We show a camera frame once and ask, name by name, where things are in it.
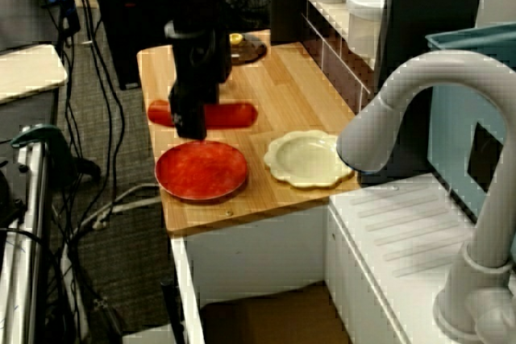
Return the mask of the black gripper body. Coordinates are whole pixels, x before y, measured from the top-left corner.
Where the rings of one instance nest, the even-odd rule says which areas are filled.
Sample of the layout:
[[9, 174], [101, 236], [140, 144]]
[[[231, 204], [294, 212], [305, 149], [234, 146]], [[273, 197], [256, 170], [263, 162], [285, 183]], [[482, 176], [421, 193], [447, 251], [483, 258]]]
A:
[[226, 31], [198, 31], [171, 38], [176, 80], [203, 94], [207, 81], [226, 81], [231, 73], [231, 44]]

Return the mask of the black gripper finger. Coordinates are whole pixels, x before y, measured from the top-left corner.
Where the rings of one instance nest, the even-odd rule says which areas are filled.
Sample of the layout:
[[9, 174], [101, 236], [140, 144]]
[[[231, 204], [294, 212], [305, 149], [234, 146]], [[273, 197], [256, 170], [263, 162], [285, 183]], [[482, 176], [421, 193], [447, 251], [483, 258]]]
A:
[[185, 81], [175, 81], [169, 92], [169, 105], [180, 138], [206, 138], [204, 101], [197, 88]]
[[203, 101], [205, 104], [219, 104], [219, 83], [217, 81], [207, 81], [203, 91]]

